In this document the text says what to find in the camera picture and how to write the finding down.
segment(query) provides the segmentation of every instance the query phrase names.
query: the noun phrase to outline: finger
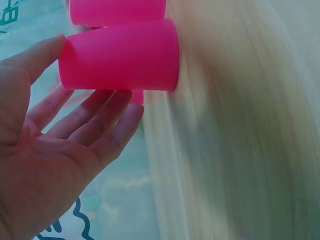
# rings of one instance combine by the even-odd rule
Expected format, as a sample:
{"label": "finger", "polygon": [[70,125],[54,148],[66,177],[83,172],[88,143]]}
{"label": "finger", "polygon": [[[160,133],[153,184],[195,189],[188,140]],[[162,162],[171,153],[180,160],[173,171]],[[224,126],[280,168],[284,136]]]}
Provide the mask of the finger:
{"label": "finger", "polygon": [[131,91],[116,91],[101,112],[75,131],[69,137],[69,140],[84,146],[89,146],[116,124],[131,99]]}
{"label": "finger", "polygon": [[87,123],[112,97],[113,90],[97,90],[69,115],[57,122],[47,135],[57,139],[67,139]]}
{"label": "finger", "polygon": [[26,117],[42,131],[57,115],[74,91],[59,83],[41,102],[31,108]]}
{"label": "finger", "polygon": [[0,70],[5,71],[4,81],[26,81],[33,84],[49,67],[63,50],[65,37],[60,34],[56,37],[43,40],[27,50],[0,62]]}
{"label": "finger", "polygon": [[137,131],[143,114],[144,107],[142,105],[129,105],[113,129],[90,146],[99,160],[100,171],[121,154]]}

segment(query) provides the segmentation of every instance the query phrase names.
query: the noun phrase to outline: hand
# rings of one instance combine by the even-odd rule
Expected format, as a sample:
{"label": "hand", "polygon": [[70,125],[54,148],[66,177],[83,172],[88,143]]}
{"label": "hand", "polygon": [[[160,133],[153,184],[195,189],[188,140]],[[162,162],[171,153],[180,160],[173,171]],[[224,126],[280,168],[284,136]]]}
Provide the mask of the hand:
{"label": "hand", "polygon": [[30,87],[59,56],[62,35],[0,62],[0,239],[29,240],[53,224],[116,159],[144,108],[131,91],[95,91],[46,134],[73,93],[58,85],[27,112]]}

